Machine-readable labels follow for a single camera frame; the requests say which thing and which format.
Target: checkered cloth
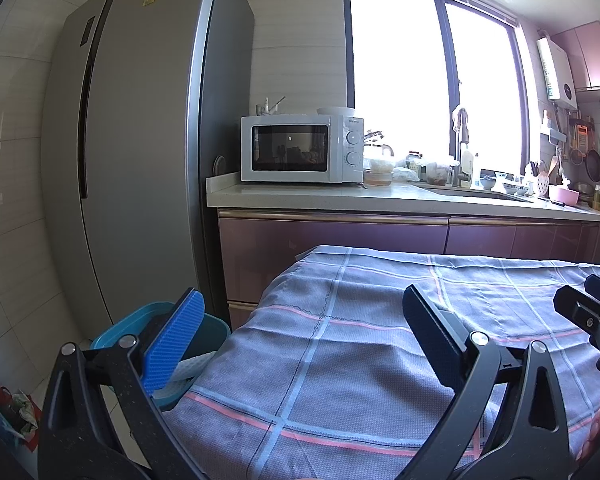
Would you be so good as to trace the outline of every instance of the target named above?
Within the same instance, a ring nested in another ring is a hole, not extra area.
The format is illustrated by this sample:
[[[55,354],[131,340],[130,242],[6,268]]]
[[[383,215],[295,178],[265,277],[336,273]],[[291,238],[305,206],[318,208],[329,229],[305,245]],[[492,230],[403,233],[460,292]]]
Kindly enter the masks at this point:
[[[453,397],[402,316],[415,283],[470,331],[546,343],[575,452],[600,406],[599,354],[552,300],[591,273],[600,266],[318,247],[271,283],[164,416],[212,480],[392,480]],[[496,386],[463,462],[479,456],[503,393]]]

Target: microwave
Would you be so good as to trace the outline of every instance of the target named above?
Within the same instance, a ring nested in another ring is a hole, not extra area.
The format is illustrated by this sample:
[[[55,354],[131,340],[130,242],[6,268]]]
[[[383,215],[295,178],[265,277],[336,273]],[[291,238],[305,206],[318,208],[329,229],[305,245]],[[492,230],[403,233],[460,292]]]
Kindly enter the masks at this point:
[[[362,182],[363,132],[363,120],[355,117],[243,117],[240,177],[252,182]]]

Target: countertop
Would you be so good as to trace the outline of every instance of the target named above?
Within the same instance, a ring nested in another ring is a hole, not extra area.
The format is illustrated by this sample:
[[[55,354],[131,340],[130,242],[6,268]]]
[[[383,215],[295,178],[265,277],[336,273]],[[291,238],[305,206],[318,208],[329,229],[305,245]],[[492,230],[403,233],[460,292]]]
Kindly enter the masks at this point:
[[[383,214],[535,218],[600,222],[590,208],[437,194],[413,184],[363,187],[360,184],[267,184],[240,182],[239,173],[206,180],[206,204],[219,208],[303,209]]]

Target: pink bowl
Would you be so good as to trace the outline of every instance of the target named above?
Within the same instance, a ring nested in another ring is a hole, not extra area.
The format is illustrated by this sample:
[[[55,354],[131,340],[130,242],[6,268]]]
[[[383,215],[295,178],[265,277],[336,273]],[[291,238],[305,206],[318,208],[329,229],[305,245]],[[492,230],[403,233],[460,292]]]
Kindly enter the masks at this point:
[[[564,202],[566,205],[576,205],[580,193],[561,186],[549,186],[549,198],[554,202]]]

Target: microwave window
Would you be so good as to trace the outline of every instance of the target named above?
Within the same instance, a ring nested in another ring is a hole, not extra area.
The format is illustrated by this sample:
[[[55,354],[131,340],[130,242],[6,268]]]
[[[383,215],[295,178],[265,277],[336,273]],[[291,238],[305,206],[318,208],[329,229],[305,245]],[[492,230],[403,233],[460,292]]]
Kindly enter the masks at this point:
[[[329,127],[325,124],[254,126],[254,171],[327,171]]]

